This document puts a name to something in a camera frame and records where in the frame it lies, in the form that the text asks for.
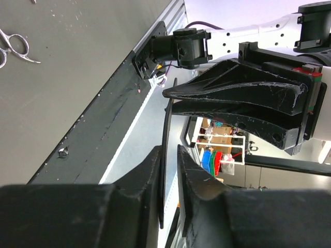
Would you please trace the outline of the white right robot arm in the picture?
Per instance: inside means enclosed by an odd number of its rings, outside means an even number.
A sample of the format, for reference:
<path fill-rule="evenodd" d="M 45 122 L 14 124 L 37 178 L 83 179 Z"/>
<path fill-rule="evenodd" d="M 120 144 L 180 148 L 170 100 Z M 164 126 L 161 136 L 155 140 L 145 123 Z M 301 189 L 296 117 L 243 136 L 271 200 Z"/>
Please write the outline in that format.
<path fill-rule="evenodd" d="M 153 36 L 154 61 L 212 66 L 164 90 L 176 115 L 205 117 L 253 134 L 290 155 L 330 140 L 330 2 L 234 29 L 184 28 Z"/>

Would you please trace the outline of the black handled comb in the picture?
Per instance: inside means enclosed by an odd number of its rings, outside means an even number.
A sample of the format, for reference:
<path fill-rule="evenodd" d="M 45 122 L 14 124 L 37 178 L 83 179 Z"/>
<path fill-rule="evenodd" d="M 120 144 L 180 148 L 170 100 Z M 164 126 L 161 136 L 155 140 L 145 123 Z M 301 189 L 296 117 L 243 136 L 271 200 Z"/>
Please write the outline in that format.
<path fill-rule="evenodd" d="M 169 97 L 168 104 L 165 108 L 165 116 L 163 122 L 163 130 L 162 130 L 162 142 L 161 142 L 161 150 L 160 150 L 159 178 L 158 178 L 158 196 L 157 196 L 157 207 L 158 207 L 158 218 L 159 218 L 160 229 L 164 228 L 167 153 L 168 153 L 168 143 L 169 143 L 169 134 L 171 128 L 173 103 L 174 103 L 174 99 Z"/>

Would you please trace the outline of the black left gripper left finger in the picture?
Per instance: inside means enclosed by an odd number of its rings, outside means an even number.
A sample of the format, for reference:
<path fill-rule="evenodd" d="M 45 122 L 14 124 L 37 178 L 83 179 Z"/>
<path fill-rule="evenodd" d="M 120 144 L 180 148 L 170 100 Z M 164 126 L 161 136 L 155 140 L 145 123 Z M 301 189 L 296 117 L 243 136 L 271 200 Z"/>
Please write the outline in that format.
<path fill-rule="evenodd" d="M 1 188 L 1 247 L 156 247 L 161 147 L 112 184 Z"/>

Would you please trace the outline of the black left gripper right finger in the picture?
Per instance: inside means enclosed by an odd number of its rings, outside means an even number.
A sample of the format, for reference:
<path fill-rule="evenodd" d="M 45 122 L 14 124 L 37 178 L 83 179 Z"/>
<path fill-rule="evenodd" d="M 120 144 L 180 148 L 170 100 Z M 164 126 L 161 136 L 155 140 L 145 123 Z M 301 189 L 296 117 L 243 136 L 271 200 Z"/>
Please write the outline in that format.
<path fill-rule="evenodd" d="M 187 247 L 330 247 L 330 192 L 235 190 L 177 147 Z"/>

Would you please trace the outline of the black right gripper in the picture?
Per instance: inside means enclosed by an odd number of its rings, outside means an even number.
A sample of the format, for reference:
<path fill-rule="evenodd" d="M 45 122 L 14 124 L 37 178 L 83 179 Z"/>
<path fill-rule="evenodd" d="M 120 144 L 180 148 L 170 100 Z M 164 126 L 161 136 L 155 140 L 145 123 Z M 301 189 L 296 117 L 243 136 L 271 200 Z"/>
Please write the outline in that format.
<path fill-rule="evenodd" d="M 299 135 L 305 140 L 313 137 L 325 98 L 322 69 L 327 67 L 327 51 L 294 56 L 243 42 L 238 58 L 264 70 L 235 59 L 221 61 L 187 83 L 163 91 L 166 98 L 182 100 L 174 103 L 173 114 L 221 122 L 290 155 L 298 154 Z M 302 111 L 300 129 L 299 118 L 290 115 Z"/>

